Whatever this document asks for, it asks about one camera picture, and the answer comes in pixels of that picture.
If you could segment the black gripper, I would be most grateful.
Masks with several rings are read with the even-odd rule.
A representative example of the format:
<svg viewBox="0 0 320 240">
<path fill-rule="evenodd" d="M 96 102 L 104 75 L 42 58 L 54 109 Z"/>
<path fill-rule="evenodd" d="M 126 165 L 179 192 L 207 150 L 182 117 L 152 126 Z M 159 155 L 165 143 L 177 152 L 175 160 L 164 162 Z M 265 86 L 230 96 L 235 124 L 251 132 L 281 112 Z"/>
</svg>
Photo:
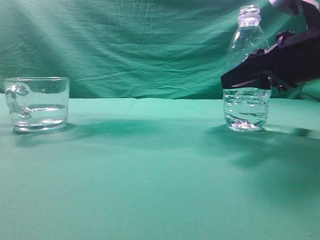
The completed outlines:
<svg viewBox="0 0 320 240">
<path fill-rule="evenodd" d="M 275 44 L 267 50 L 253 51 L 242 63 L 224 73 L 222 88 L 257 88 L 270 90 L 273 84 L 279 92 L 320 78 L 320 8 L 302 5 L 306 31 L 286 30 L 275 35 Z"/>
</svg>

